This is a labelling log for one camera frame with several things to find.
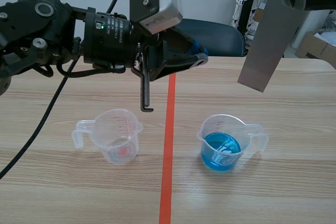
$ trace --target blue liquid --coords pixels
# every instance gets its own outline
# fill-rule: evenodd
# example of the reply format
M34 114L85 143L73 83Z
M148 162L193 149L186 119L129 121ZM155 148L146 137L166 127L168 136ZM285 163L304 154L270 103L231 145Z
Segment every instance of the blue liquid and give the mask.
M239 143L230 135L225 133L212 133L206 136L205 141L214 149L222 153L240 152ZM226 171L235 166L240 155L223 156L212 149L205 143L202 146L202 159L204 163L214 170Z

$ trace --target measuring cup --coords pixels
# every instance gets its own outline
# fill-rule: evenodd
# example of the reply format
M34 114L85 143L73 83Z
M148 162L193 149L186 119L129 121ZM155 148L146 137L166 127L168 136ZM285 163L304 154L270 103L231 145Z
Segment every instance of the measuring cup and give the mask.
M227 171L235 166L250 147L254 153L263 152L268 135L260 124L246 124L231 115L213 115L207 118L197 133L202 143L202 159L214 170Z
M116 109L94 120L79 121L72 132L72 139L76 148L83 148L83 133L88 133L108 162L122 165L137 155L138 133L142 130L142 124L131 111Z

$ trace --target gray panel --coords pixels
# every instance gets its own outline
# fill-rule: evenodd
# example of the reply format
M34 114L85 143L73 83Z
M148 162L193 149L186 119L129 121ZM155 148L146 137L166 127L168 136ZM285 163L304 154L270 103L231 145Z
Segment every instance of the gray panel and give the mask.
M268 0L238 82L263 92L307 12Z

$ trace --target metal bracket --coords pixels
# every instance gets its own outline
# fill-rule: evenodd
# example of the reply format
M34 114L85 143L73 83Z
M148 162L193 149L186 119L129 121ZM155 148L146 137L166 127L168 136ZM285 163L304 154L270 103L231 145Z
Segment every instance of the metal bracket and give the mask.
M168 50L167 42L164 40L160 47L149 46L148 64L150 81L155 81L171 73L177 73L208 62L205 53L186 55Z
M0 78L7 78L19 73L22 69L34 64L37 60L37 54L30 54L28 57L6 66L0 71Z
M139 69L134 66L131 68L133 74L137 75L141 79L141 105L140 109L142 112L153 112L152 108L147 108L150 105L150 89L149 89L149 73L147 70L147 56L144 54L142 56L142 61L140 61Z

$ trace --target robotic arm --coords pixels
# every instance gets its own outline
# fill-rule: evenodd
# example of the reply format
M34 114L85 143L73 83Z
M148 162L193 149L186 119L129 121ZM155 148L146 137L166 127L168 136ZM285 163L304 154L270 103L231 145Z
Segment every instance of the robotic arm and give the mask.
M84 41L74 38L75 21L85 22ZM0 7L0 95L11 76L34 69L69 78L124 73L141 79L141 110L151 112L149 82L207 63L207 51L175 27L181 0L130 0L130 20L96 13L61 0L18 0ZM62 65L83 56L92 70L67 73Z
M235 12L233 14L232 22L231 22L231 26L233 26L234 28L238 27L240 14L241 14L245 1L248 1L248 0L236 0L236 8L235 8Z

